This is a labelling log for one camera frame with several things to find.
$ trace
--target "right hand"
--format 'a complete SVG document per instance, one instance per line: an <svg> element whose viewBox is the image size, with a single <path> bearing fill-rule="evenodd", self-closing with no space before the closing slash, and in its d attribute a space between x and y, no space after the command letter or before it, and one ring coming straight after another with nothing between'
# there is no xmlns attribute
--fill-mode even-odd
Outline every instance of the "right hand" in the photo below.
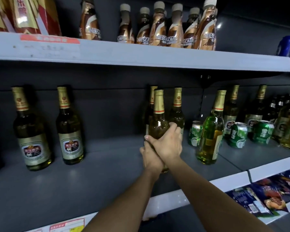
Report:
<svg viewBox="0 0 290 232"><path fill-rule="evenodd" d="M169 159L177 158L182 152L181 128L171 122L166 133L157 139L150 135L145 135L145 140L151 143L160 158L166 163Z"/></svg>

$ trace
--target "left hand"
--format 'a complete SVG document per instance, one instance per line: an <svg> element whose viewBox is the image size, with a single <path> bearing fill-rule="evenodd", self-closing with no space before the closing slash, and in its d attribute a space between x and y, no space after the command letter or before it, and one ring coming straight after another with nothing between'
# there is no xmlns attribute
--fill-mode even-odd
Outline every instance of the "left hand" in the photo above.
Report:
<svg viewBox="0 0 290 232"><path fill-rule="evenodd" d="M156 152L151 148L148 141L144 141L144 147L140 148L140 153L143 156L143 165L145 169L157 174L157 178L161 173L164 163Z"/></svg>

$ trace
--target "gold foil bottle neck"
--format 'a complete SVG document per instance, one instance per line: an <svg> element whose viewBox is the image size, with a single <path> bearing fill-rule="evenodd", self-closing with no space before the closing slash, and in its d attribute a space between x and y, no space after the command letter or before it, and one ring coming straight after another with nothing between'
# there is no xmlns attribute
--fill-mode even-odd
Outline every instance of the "gold foil bottle neck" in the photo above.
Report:
<svg viewBox="0 0 290 232"><path fill-rule="evenodd" d="M257 98L259 99L264 99L264 96L265 96L265 91L266 91L266 85L260 85L259 86L259 91L258 91L258 96Z"/></svg>
<svg viewBox="0 0 290 232"><path fill-rule="evenodd" d="M14 96L14 101L16 104L16 109L18 111L27 111L29 110L29 105L25 97L23 87L12 87L12 92Z"/></svg>
<svg viewBox="0 0 290 232"><path fill-rule="evenodd" d="M173 106L174 107L181 107L182 106L182 88L178 87L174 89L174 101Z"/></svg>
<svg viewBox="0 0 290 232"><path fill-rule="evenodd" d="M217 91L217 96L216 100L214 103L214 110L215 111L223 111L223 106L224 106L224 97L226 94L226 90L218 90Z"/></svg>
<svg viewBox="0 0 290 232"><path fill-rule="evenodd" d="M164 113L163 89L155 90L154 113L155 114Z"/></svg>
<svg viewBox="0 0 290 232"><path fill-rule="evenodd" d="M67 93L67 88L64 86L58 86L58 95L59 95L59 106L60 109L70 108L70 101Z"/></svg>
<svg viewBox="0 0 290 232"><path fill-rule="evenodd" d="M158 86L151 86L150 87L150 101L149 103L150 104L154 104L154 101L155 101L155 89L157 89Z"/></svg>
<svg viewBox="0 0 290 232"><path fill-rule="evenodd" d="M238 94L238 88L239 87L240 87L240 85L234 85L233 86L233 91L232 91L231 99L237 99L237 94Z"/></svg>

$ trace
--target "price label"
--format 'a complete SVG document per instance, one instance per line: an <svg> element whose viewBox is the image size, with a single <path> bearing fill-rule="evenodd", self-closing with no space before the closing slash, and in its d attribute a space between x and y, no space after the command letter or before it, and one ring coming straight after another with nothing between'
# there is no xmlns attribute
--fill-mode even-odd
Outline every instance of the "price label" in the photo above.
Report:
<svg viewBox="0 0 290 232"><path fill-rule="evenodd" d="M22 34L17 49L19 54L25 58L49 60L76 60L80 58L80 41L76 38Z"/></svg>
<svg viewBox="0 0 290 232"><path fill-rule="evenodd" d="M81 232L85 228L85 218L61 222L50 226L49 232Z"/></svg>

